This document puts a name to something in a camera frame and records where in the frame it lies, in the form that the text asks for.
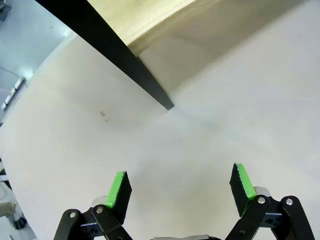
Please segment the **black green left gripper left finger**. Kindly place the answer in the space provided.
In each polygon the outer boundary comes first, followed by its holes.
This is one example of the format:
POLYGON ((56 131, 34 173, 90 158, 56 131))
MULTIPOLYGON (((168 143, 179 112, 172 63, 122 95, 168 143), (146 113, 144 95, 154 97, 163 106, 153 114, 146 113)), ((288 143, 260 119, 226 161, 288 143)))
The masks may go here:
POLYGON ((133 240, 123 224, 132 187, 126 171, 116 173, 105 203, 86 212, 67 209, 61 216, 53 240, 133 240))

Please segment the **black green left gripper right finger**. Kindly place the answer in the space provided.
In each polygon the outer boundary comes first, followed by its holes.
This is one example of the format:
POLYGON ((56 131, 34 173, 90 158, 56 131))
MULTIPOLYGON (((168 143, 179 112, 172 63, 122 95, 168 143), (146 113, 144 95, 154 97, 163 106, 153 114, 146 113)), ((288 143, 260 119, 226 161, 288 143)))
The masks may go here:
POLYGON ((315 240, 300 200, 294 195, 273 199, 265 187, 254 187, 242 163, 234 163, 230 188, 239 214, 225 240, 253 240, 268 228, 276 240, 315 240))

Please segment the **white floor power strip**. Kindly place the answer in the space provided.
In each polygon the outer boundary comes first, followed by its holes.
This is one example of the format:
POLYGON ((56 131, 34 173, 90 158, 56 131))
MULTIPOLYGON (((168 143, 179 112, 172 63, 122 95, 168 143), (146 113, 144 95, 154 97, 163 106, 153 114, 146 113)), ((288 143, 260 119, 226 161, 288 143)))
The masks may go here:
POLYGON ((12 104, 16 95, 21 91, 22 87, 26 84, 27 79, 25 77, 20 78, 13 88, 10 90, 10 94, 5 98, 1 105, 1 110, 6 111, 6 109, 12 104))

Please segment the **two-tier wood black-frame shelf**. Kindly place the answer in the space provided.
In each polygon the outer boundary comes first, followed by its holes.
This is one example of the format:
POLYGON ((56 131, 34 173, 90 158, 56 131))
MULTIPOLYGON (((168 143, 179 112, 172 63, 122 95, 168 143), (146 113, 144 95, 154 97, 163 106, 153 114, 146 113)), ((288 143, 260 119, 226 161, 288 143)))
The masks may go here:
POLYGON ((139 55, 196 9, 198 0, 35 0, 165 109, 174 103, 139 55))

